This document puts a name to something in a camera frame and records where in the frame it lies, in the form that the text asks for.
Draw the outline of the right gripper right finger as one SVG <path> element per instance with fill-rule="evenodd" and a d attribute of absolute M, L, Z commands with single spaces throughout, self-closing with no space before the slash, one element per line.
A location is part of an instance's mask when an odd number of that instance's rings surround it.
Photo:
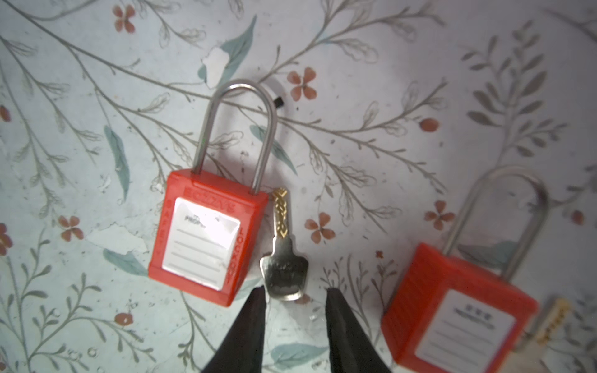
<path fill-rule="evenodd" d="M 326 291 L 325 314 L 333 373 L 390 373 L 340 289 Z"/>

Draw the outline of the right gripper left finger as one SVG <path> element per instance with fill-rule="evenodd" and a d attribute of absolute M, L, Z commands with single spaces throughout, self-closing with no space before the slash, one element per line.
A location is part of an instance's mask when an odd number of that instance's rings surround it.
<path fill-rule="evenodd" d="M 254 288 L 203 372 L 262 372 L 266 309 L 264 286 Z"/>

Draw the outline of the red padlock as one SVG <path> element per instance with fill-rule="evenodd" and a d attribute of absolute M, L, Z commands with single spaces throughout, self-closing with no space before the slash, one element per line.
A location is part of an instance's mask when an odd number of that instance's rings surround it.
<path fill-rule="evenodd" d="M 492 182 L 520 177 L 534 189 L 537 208 L 505 269 L 491 273 L 452 255 L 478 198 Z M 521 166 L 485 173 L 456 216 L 443 250 L 421 243 L 381 330 L 393 360 L 417 372 L 496 372 L 514 348 L 538 302 L 511 283 L 544 226 L 550 196 L 544 182 Z"/>
<path fill-rule="evenodd" d="M 219 105 L 238 90 L 265 105 L 267 129 L 250 186 L 204 170 Z M 199 146 L 190 169 L 169 174 L 148 276 L 219 306 L 230 306 L 247 275 L 269 197 L 261 191 L 275 139 L 278 114 L 267 90 L 248 79 L 220 87 L 208 104 Z"/>

